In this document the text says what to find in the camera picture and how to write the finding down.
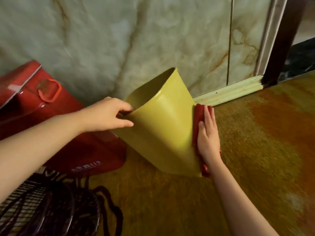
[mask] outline black marble floor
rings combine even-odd
[[[293,45],[278,81],[315,70],[315,37]]]

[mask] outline red handle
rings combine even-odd
[[[45,102],[47,102],[47,103],[52,103],[52,102],[54,102],[54,101],[58,98],[58,95],[60,94],[60,92],[61,92],[61,90],[62,90],[62,86],[61,86],[61,84],[60,84],[57,80],[55,80],[55,79],[48,79],[48,80],[49,80],[50,82],[56,83],[57,86],[58,86],[58,89],[57,89],[55,95],[54,95],[51,99],[47,99],[47,98],[44,96],[44,94],[42,93],[42,91],[41,91],[40,89],[38,89],[38,94],[39,94],[39,97],[41,98],[41,100],[43,100],[43,101],[45,101]]]

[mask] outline folded red cloth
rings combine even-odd
[[[211,106],[207,106],[207,107],[208,107],[209,113],[211,115],[212,114],[212,107]],[[195,147],[195,154],[199,158],[202,176],[209,177],[210,173],[208,171],[208,167],[206,166],[205,162],[203,161],[203,159],[199,153],[198,146],[197,146],[199,122],[200,121],[204,121],[204,105],[197,103],[197,105],[195,106],[195,110],[194,110],[194,119],[193,119],[193,126],[192,126],[192,145]]]

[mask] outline yellow green carpet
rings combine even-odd
[[[280,235],[315,235],[315,72],[215,111],[222,159],[258,210]],[[89,185],[110,192],[124,216],[121,235],[230,235],[211,178],[160,172],[131,148],[123,167]]]

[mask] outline person's right arm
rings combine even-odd
[[[218,191],[230,230],[237,236],[279,236],[238,185],[220,157],[214,109],[204,108],[199,123],[198,149]]]

